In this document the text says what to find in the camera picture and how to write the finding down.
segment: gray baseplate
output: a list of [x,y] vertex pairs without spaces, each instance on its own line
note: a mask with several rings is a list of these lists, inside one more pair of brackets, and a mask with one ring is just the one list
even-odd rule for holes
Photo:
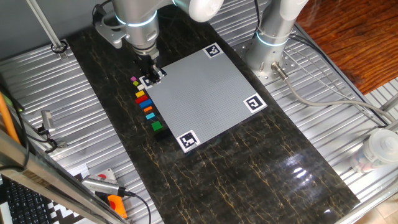
[[184,152],[267,106],[217,44],[163,69],[146,90]]

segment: blue led ring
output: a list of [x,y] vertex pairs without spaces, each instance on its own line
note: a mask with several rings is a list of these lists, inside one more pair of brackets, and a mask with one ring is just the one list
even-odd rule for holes
[[287,42],[287,40],[286,40],[285,42],[283,42],[283,43],[281,43],[281,44],[269,44],[269,43],[267,43],[267,42],[263,41],[263,40],[260,38],[260,36],[259,36],[259,33],[258,33],[258,32],[257,32],[256,34],[257,34],[257,37],[259,38],[259,40],[260,40],[260,41],[261,41],[263,44],[265,44],[265,45],[268,45],[268,46],[271,46],[271,47],[278,47],[278,46],[282,46],[282,45],[286,44],[286,42]]
[[149,18],[147,21],[141,22],[141,23],[138,23],[138,24],[127,24],[127,23],[123,22],[121,19],[119,19],[118,15],[116,15],[116,18],[117,18],[118,21],[119,21],[121,24],[123,24],[123,25],[127,25],[127,26],[129,26],[129,27],[140,27],[140,26],[144,26],[144,25],[146,25],[146,24],[152,22],[152,21],[155,19],[156,14],[157,14],[157,11],[155,11],[155,14],[154,14],[151,18]]

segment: orange cable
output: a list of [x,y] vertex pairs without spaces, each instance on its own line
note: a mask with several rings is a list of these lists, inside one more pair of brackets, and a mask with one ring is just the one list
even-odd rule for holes
[[8,135],[10,135],[10,137],[13,138],[13,140],[18,142],[18,144],[21,144],[17,132],[15,131],[14,124],[12,123],[11,115],[10,112],[8,111],[7,104],[4,101],[4,98],[2,97],[1,93],[0,93],[0,113],[2,114],[2,119],[4,120],[4,124],[6,125]]

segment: white wire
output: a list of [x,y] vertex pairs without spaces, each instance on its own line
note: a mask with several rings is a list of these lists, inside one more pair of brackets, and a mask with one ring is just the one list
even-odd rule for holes
[[302,103],[305,103],[306,105],[310,105],[310,106],[331,106],[331,105],[340,105],[340,104],[361,105],[361,106],[365,106],[367,108],[371,108],[371,109],[377,111],[378,113],[380,113],[381,115],[383,115],[387,119],[389,119],[391,122],[395,121],[395,119],[391,115],[387,114],[385,111],[382,111],[382,110],[380,110],[379,108],[377,108],[377,107],[375,107],[373,105],[370,105],[370,104],[367,104],[367,103],[364,103],[364,102],[360,102],[360,101],[356,101],[356,100],[340,100],[340,101],[323,102],[323,103],[316,103],[316,102],[308,101],[308,100],[302,98],[294,90],[294,88],[293,88],[292,84],[290,83],[289,79],[286,79],[285,82],[286,82],[286,85],[290,88],[290,90],[293,93],[293,95],[295,95],[298,100],[300,100]]
[[326,86],[327,88],[329,88],[331,91],[334,91],[335,93],[339,94],[340,96],[342,96],[342,97],[344,97],[344,98],[350,100],[350,98],[349,98],[348,96],[346,96],[346,95],[344,95],[344,94],[341,94],[341,93],[337,92],[336,90],[333,89],[333,87],[330,87],[329,85],[327,85],[326,83],[324,83],[322,80],[320,80],[319,78],[317,78],[317,77],[315,77],[314,75],[312,75],[307,69],[305,69],[301,64],[299,64],[296,60],[294,60],[294,58],[293,58],[292,56],[290,56],[285,50],[284,50],[284,52],[285,52],[286,55],[289,56],[297,65],[299,65],[300,68],[301,68],[302,70],[304,70],[305,72],[307,72],[312,78],[318,80],[320,83],[322,83],[324,86]]
[[[295,53],[298,53],[298,54],[300,54],[301,56],[303,56],[304,58],[308,59],[308,61],[312,62],[312,60],[311,60],[310,58],[304,56],[304,54],[302,54],[301,52],[294,50],[293,48],[289,47],[288,45],[286,45],[286,47],[288,47],[291,51],[294,51]],[[337,93],[338,95],[340,95],[340,96],[346,98],[347,100],[351,100],[350,97],[348,97],[348,96],[346,96],[346,95],[344,95],[344,94],[342,94],[342,93],[337,92],[336,90],[333,89],[333,87],[329,87],[326,83],[324,83],[323,81],[321,81],[319,78],[317,78],[316,76],[312,75],[307,69],[305,69],[301,64],[299,64],[298,61],[294,60],[294,58],[293,58],[292,56],[290,56],[285,50],[284,50],[284,52],[285,52],[286,55],[289,56],[297,65],[299,65],[301,69],[303,69],[304,71],[306,71],[312,78],[318,80],[318,81],[319,81],[320,83],[322,83],[325,87],[329,88],[331,91],[334,91],[334,92]],[[328,75],[327,75],[318,65],[316,65],[314,62],[312,62],[312,63],[314,64],[314,66],[316,66],[316,67],[319,69],[319,71],[321,71],[321,72],[324,74],[325,77],[328,78]],[[330,78],[328,78],[328,79],[329,79],[329,81],[332,82],[332,85],[334,85],[337,89],[339,89],[339,88],[337,87],[337,85],[336,85]],[[376,124],[378,124],[378,125],[383,125],[382,123],[380,123],[380,121],[378,121],[377,119],[375,119],[375,118],[373,117],[373,115],[372,115],[370,112],[368,112],[365,108],[363,108],[363,107],[361,107],[361,106],[359,106],[359,105],[354,105],[354,106],[355,106],[357,109],[359,109],[360,112],[362,112],[365,116],[367,116],[369,119],[371,119],[373,122],[375,122]]]

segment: gray cable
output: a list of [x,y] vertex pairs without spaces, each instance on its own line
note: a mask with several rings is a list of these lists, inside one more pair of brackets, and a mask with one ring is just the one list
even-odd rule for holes
[[[290,59],[292,59],[297,65],[299,65],[300,68],[303,69],[307,74],[309,74],[312,78],[318,80],[320,83],[322,83],[322,85],[326,86],[326,87],[329,88],[331,91],[334,91],[335,93],[337,93],[337,94],[339,94],[340,96],[346,98],[347,100],[351,100],[348,96],[344,95],[344,93],[343,93],[343,91],[341,90],[341,88],[340,88],[338,85],[336,85],[336,83],[334,83],[334,81],[329,77],[329,75],[327,75],[327,74],[326,74],[318,65],[316,65],[316,63],[314,63],[309,57],[306,57],[304,54],[302,54],[302,53],[299,52],[299,51],[294,50],[293,48],[291,48],[291,47],[288,46],[288,45],[286,45],[286,47],[288,47],[291,51],[294,51],[295,53],[300,54],[302,57],[306,58],[308,61],[312,62],[312,63],[319,69],[319,71],[321,71],[321,73],[322,73],[325,77],[327,77],[327,79],[329,79],[330,83],[332,83],[332,84],[340,91],[340,93],[337,92],[336,90],[334,90],[333,88],[329,87],[329,85],[327,85],[326,83],[324,83],[323,81],[321,81],[319,78],[317,78],[317,77],[315,77],[314,75],[312,75],[307,69],[305,69],[305,68],[301,65],[301,63],[299,63],[298,61],[294,60],[294,58],[293,58],[292,56],[290,56],[290,55],[284,50],[285,54],[286,54],[287,56],[289,56]],[[373,115],[372,115],[371,113],[369,113],[367,110],[365,110],[364,108],[362,108],[362,107],[360,107],[360,106],[358,106],[358,105],[354,105],[354,106],[355,106],[355,108],[357,108],[360,112],[362,112],[363,115],[365,115],[367,118],[369,118],[370,120],[372,120],[373,122],[375,122],[377,125],[379,125],[379,126],[383,126],[383,125],[384,125],[382,122],[380,122],[379,120],[375,119],[375,118],[373,117]]]
[[114,12],[110,12],[110,13],[108,13],[107,15],[103,16],[103,17],[102,17],[102,20],[101,20],[102,25],[104,25],[105,27],[107,27],[107,28],[109,28],[109,29],[120,29],[120,28],[122,28],[122,27],[127,26],[126,24],[122,24],[122,25],[118,25],[118,26],[109,26],[109,25],[106,25],[106,24],[105,24],[105,18],[108,17],[108,16],[110,16],[110,15],[114,15],[114,14],[115,14]]
[[291,92],[293,93],[293,95],[296,96],[296,98],[298,100],[300,100],[302,103],[305,103],[306,105],[310,105],[310,106],[331,106],[331,105],[340,105],[340,104],[352,104],[352,105],[360,105],[360,106],[365,106],[367,108],[373,109],[374,111],[377,111],[379,114],[385,116],[388,120],[390,120],[391,122],[394,122],[395,119],[390,116],[389,114],[387,114],[385,111],[380,110],[379,108],[364,103],[364,102],[360,102],[360,101],[356,101],[356,100],[340,100],[340,101],[333,101],[333,102],[324,102],[324,103],[316,103],[316,102],[311,102],[308,101],[304,98],[302,98],[293,88],[292,84],[290,83],[289,79],[285,80],[286,85],[290,88]]

